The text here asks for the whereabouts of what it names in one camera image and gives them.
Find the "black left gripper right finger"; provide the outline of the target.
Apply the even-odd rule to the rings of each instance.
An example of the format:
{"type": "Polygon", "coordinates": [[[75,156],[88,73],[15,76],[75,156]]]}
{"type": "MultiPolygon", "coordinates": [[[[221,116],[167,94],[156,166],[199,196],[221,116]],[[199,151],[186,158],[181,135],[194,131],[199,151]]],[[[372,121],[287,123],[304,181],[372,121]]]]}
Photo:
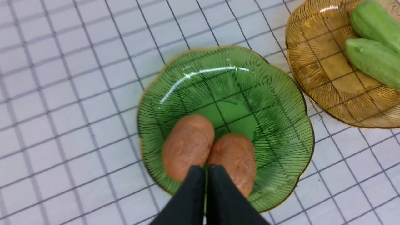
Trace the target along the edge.
{"type": "Polygon", "coordinates": [[[237,189],[222,165],[208,168],[207,225],[268,225],[237,189]]]}

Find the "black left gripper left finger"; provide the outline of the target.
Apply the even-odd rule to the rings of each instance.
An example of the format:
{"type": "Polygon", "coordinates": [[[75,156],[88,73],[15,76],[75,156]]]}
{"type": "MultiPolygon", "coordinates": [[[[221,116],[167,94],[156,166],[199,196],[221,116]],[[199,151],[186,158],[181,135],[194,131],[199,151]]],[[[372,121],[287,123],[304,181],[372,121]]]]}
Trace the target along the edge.
{"type": "Polygon", "coordinates": [[[150,223],[151,225],[202,225],[206,174],[191,166],[178,191],[150,223]]]}

